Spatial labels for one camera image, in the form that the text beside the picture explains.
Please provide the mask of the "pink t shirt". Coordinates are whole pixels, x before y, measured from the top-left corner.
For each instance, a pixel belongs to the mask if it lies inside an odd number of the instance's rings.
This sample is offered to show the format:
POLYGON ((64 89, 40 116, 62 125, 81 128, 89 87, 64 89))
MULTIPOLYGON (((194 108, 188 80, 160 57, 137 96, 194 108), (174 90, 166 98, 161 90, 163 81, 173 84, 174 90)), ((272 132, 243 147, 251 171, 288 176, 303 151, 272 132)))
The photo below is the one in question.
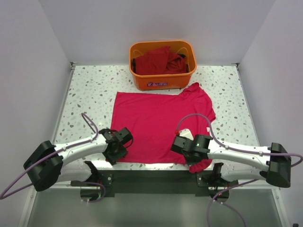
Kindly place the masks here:
POLYGON ((119 162, 184 165, 185 158, 170 149, 178 123, 192 135, 208 135, 208 122, 215 118, 211 98, 198 83, 178 95, 118 92, 111 128, 119 131, 126 127, 134 138, 119 162))

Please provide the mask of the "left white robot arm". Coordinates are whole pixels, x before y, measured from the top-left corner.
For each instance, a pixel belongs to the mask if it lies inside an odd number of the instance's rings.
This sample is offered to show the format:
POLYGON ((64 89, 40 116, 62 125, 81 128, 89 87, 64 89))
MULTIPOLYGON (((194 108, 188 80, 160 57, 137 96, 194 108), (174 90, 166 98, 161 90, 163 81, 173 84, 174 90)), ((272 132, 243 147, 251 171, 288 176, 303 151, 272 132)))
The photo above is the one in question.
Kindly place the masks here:
POLYGON ((42 142, 24 163, 36 191, 44 191, 57 182, 79 181, 81 185, 101 183, 101 176, 87 156, 102 154, 110 165, 124 158, 127 143, 134 140, 131 132, 124 127, 116 131, 102 129, 96 135, 73 143, 54 145, 42 142))

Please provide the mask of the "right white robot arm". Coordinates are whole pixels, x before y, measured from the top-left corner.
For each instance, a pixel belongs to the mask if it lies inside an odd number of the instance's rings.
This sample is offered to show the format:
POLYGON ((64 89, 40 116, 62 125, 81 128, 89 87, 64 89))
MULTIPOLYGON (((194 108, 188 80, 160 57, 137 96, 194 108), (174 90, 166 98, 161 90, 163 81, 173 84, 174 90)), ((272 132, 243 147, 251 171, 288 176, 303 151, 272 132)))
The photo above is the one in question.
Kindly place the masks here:
POLYGON ((207 159, 224 160, 222 169, 211 173, 211 181, 217 186, 226 181, 252 179, 265 180, 281 188, 291 186, 291 158, 279 143, 272 143, 270 147, 250 147, 186 133, 174 138, 171 150, 182 154, 188 165, 207 159))

